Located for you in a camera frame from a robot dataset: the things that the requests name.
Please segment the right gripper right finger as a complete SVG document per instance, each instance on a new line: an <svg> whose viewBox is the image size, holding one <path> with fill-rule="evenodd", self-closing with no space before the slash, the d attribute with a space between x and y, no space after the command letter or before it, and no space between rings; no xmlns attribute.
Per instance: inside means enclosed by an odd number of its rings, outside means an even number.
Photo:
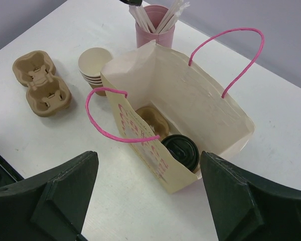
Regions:
<svg viewBox="0 0 301 241"><path fill-rule="evenodd" d="M218 240L301 240L301 191L202 152L200 167Z"/></svg>

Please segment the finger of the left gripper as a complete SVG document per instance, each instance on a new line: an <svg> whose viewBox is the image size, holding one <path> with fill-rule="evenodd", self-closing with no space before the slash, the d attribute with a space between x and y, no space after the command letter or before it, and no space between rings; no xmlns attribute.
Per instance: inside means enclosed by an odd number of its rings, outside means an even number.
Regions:
<svg viewBox="0 0 301 241"><path fill-rule="evenodd" d="M120 1L130 6L141 6L142 4L142 0L120 0Z"/></svg>

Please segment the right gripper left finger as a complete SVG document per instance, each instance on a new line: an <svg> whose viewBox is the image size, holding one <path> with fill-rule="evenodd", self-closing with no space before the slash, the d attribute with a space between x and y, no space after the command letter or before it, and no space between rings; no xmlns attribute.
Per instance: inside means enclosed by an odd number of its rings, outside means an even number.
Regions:
<svg viewBox="0 0 301 241"><path fill-rule="evenodd" d="M86 151L0 187L0 240L85 240L83 224L98 165L97 153Z"/></svg>

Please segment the stack of brown paper cups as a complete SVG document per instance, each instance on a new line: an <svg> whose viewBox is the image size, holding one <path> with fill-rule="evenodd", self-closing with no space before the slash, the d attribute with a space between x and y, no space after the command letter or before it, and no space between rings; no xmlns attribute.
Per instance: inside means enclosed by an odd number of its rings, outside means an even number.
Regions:
<svg viewBox="0 0 301 241"><path fill-rule="evenodd" d="M112 59L113 55L100 47L87 49L79 56L79 71L92 89L103 87L100 71Z"/></svg>

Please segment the pink cream paper gift bag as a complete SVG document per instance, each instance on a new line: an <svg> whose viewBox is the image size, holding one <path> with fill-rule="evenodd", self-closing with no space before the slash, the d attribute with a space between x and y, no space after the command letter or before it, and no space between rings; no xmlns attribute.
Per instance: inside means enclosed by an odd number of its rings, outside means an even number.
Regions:
<svg viewBox="0 0 301 241"><path fill-rule="evenodd" d="M129 143L168 193L201 178L187 169L160 142L160 136L137 114L154 107L172 132L190 138L199 151L228 159L238 154L255 126L238 103L193 58L151 41L106 63L103 90L111 105L120 137Z"/></svg>

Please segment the single brown pulp cup carrier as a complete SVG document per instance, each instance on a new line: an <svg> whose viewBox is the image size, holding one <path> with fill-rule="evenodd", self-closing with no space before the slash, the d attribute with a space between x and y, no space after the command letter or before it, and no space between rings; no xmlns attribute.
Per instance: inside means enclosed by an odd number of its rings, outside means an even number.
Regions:
<svg viewBox="0 0 301 241"><path fill-rule="evenodd" d="M160 136L160 141L169 135L169 124L157 109L145 106L136 110L136 113L150 126L155 135Z"/></svg>

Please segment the single brown paper cup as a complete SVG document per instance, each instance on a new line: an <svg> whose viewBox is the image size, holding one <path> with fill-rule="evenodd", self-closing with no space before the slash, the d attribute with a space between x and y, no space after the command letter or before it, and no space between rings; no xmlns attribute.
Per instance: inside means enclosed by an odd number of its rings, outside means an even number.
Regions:
<svg viewBox="0 0 301 241"><path fill-rule="evenodd" d="M201 172L201 171L200 171L200 166L197 166L197 167L195 168L195 170L192 171L192 172L193 172L194 174L197 175L197 173Z"/></svg>

